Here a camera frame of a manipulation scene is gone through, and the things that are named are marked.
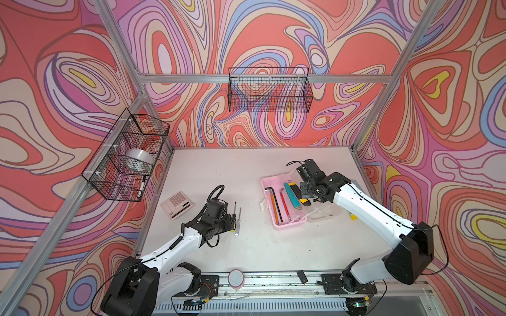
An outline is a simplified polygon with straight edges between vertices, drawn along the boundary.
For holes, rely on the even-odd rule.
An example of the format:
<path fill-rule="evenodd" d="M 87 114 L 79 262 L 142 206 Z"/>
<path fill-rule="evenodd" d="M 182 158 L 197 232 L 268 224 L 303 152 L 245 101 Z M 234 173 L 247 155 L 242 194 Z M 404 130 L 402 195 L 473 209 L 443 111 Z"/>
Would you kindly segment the teal utility knife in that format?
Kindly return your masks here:
<path fill-rule="evenodd" d="M 287 192 L 287 195 L 288 195 L 288 197 L 290 199 L 290 202 L 291 202 L 292 206 L 295 209 L 301 210 L 302 209 L 302 205 L 299 202 L 299 200 L 297 199 L 297 197 L 295 196 L 295 194 L 293 193 L 292 189 L 290 188 L 289 183 L 285 182 L 283 185 L 284 185 L 284 189 Z"/>

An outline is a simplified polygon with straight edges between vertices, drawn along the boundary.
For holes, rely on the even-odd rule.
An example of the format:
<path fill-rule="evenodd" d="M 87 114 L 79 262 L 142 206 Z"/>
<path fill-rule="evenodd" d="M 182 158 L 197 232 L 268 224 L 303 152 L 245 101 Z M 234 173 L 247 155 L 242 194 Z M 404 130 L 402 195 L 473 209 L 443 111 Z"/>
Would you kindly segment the black yellow utility knife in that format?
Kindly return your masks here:
<path fill-rule="evenodd" d="M 303 198 L 302 191 L 296 183 L 292 182 L 289 184 L 289 186 L 302 205 L 305 207 L 311 206 L 311 202 L 306 198 Z"/>

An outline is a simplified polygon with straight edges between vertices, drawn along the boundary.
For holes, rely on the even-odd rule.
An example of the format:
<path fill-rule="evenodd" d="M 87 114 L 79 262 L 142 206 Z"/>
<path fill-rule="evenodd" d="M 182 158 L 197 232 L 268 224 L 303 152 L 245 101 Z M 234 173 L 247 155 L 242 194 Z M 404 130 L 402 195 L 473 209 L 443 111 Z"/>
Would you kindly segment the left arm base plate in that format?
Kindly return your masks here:
<path fill-rule="evenodd" d="M 175 297 L 213 298 L 219 293 L 219 285 L 219 275 L 202 275 L 200 277 L 200 282 L 195 287 L 191 286 L 187 291 L 176 294 Z"/>

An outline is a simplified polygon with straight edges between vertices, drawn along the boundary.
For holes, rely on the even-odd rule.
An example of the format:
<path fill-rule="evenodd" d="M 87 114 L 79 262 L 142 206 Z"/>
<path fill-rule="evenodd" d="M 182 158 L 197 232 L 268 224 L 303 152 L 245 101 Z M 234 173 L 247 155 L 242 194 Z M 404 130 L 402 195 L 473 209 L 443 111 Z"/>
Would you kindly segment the orange handled hex key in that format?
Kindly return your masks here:
<path fill-rule="evenodd" d="M 275 203 L 275 195 L 271 192 L 270 196 L 271 196 L 271 204 L 274 208 L 275 223 L 276 225 L 279 225 L 279 215 L 278 215 L 278 208 L 276 207 Z"/>

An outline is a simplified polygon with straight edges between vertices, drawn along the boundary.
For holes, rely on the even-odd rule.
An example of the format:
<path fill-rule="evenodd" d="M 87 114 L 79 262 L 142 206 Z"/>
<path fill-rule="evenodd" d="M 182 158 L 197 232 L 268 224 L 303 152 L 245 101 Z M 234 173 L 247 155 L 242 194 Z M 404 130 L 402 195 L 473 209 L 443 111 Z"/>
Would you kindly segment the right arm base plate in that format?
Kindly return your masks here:
<path fill-rule="evenodd" d="M 374 283 L 361 284 L 352 275 L 324 273 L 317 285 L 324 288 L 326 295 L 374 296 L 378 293 Z"/>

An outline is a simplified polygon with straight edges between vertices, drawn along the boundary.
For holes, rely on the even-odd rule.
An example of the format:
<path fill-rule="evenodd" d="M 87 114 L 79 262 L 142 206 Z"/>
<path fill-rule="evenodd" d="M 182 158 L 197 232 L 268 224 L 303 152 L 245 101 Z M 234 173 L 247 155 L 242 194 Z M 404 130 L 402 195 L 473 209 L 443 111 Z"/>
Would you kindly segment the clear handled screwdriver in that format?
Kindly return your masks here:
<path fill-rule="evenodd" d="M 235 236 L 239 236 L 239 234 L 240 234 L 241 213 L 242 213 L 242 208 L 239 209 L 239 213 L 238 213 L 236 221 L 235 221 Z"/>

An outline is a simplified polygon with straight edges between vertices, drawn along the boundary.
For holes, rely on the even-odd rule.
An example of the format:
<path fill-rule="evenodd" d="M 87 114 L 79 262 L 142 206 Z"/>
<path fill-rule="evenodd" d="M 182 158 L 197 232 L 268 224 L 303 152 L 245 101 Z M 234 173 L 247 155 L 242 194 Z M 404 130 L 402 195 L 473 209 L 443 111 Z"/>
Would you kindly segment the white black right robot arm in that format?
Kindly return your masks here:
<path fill-rule="evenodd" d="M 355 293 L 377 280 L 395 279 L 414 284 L 434 259 L 433 228 L 415 224 L 379 204 L 339 172 L 326 175 L 313 159 L 300 163 L 296 171 L 302 179 L 304 198 L 332 202 L 344 208 L 374 230 L 390 250 L 368 259 L 356 259 L 341 273 L 345 292 Z"/>

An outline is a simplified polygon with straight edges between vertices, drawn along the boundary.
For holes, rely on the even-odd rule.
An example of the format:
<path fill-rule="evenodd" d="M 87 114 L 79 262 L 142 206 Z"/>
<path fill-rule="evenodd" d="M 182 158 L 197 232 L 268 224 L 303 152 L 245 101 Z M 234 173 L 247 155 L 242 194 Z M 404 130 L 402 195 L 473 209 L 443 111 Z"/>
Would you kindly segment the pink plastic tool box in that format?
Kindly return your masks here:
<path fill-rule="evenodd" d="M 335 204 L 303 198 L 303 181 L 298 171 L 265 177 L 260 184 L 264 191 L 260 206 L 270 214 L 275 230 L 327 221 L 343 212 L 343 208 Z"/>

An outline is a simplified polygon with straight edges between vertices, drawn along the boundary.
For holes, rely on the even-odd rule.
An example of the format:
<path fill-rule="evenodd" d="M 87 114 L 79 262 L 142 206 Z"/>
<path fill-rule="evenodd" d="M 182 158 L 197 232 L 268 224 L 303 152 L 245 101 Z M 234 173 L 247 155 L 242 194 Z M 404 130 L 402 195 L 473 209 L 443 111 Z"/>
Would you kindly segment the red handled hex key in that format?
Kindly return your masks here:
<path fill-rule="evenodd" d="M 280 190 L 279 195 L 281 196 L 281 200 L 282 200 L 282 204 L 283 204 L 283 207 L 284 207 L 284 210 L 285 210 L 285 214 L 286 214 L 287 220 L 288 220 L 288 222 L 290 222 L 291 221 L 291 216 L 290 216 L 290 213 L 289 213 L 289 210 L 288 210 L 287 203 L 286 203 L 285 197 L 283 195 L 283 192 L 284 192 L 283 190 Z"/>

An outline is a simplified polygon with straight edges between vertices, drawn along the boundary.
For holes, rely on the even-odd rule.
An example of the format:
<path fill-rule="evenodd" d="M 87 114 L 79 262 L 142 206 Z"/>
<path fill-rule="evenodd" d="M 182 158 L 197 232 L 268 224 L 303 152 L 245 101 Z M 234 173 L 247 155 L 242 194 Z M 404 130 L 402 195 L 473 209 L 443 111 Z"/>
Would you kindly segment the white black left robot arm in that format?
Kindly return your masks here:
<path fill-rule="evenodd" d="M 112 276 L 100 303 L 106 315 L 151 315 L 162 302 L 182 292 L 198 292 L 199 268 L 184 262 L 187 255 L 212 238 L 233 230 L 227 202 L 212 198 L 176 237 L 140 259 L 126 258 Z"/>

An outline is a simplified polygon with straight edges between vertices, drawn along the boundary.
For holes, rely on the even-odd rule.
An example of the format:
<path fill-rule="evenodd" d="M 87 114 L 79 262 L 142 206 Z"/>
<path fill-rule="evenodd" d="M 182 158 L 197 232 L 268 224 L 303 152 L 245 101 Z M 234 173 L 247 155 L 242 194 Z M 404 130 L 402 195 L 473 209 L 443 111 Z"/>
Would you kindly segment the black yellow screwdriver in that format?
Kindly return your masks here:
<path fill-rule="evenodd" d="M 234 202 L 234 208 L 233 208 L 233 214 L 232 214 L 232 229 L 231 231 L 232 232 L 235 232 L 235 229 L 236 229 L 236 226 L 237 226 L 237 215 L 236 215 L 236 212 L 237 212 L 237 202 L 235 201 Z"/>

